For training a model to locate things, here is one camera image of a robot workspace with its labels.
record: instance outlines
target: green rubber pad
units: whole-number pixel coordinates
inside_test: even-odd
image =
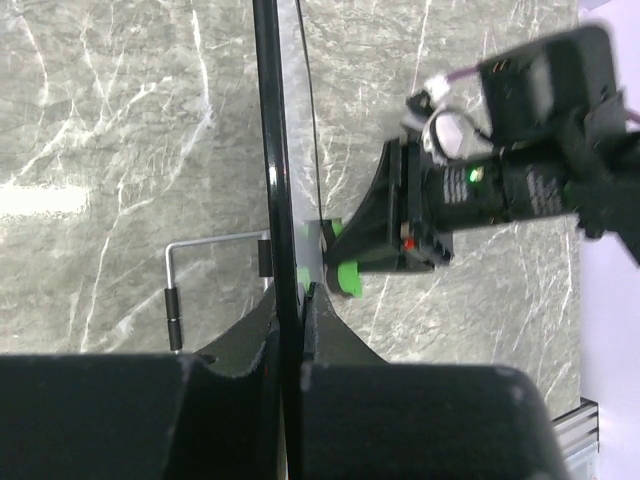
[[[336,237],[344,229],[340,220],[332,220],[331,227]],[[338,265],[338,284],[340,285],[340,290],[344,293],[357,298],[362,297],[362,282],[360,281],[360,272],[358,271],[358,262],[356,260]]]
[[[309,293],[309,288],[311,288],[311,273],[307,267],[298,267],[298,282],[304,285],[304,291]]]

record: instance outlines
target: metal rod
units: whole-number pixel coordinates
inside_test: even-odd
[[[265,231],[262,236],[260,237],[260,240],[269,240],[269,231]],[[269,285],[271,285],[271,281],[272,278],[267,277],[267,278],[263,278],[262,279],[262,288],[263,290],[266,292],[267,289],[269,288]]]
[[[553,430],[565,458],[598,442],[598,406],[584,403],[553,422]]]
[[[263,235],[269,235],[268,230],[260,230],[258,232],[235,233],[232,235],[219,235],[217,237],[199,238],[194,240],[182,240],[167,245],[164,250],[164,261],[167,270],[167,288],[175,287],[175,276],[173,268],[173,251],[184,247],[197,247],[201,245],[209,245],[213,243],[231,242],[234,240],[247,240],[250,238],[262,238]]]

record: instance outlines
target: white wall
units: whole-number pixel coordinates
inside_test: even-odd
[[[585,17],[610,25],[619,83],[640,110],[640,0],[611,0]],[[640,269],[611,235],[583,242],[581,270],[582,394],[600,404],[598,480],[640,478]]]

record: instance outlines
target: green led light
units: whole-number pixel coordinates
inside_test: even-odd
[[[479,182],[480,180],[482,180],[483,176],[484,176],[484,169],[482,167],[474,168],[469,173],[469,181],[471,183]]]

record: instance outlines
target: gray marble surface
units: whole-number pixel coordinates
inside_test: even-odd
[[[353,213],[429,74],[570,25],[574,4],[306,1],[327,214]],[[267,227],[250,2],[0,8],[0,351],[164,350],[165,245]],[[458,93],[482,113],[473,81]],[[430,276],[367,278],[339,313],[390,360],[506,363],[553,414],[575,405],[573,222],[469,232],[456,249]],[[260,297],[252,242],[177,264],[189,349]]]
[[[325,217],[348,218],[397,131],[408,93],[430,76],[575,23],[575,0],[305,2]],[[456,85],[480,120],[476,79]],[[345,321],[394,361],[502,363],[532,376],[552,414],[579,402],[578,249],[572,219],[455,237],[453,266],[368,277],[363,299],[334,299]]]
[[[268,225],[250,4],[0,8],[0,350],[163,351],[165,245]],[[260,297],[255,252],[177,253],[187,348]]]

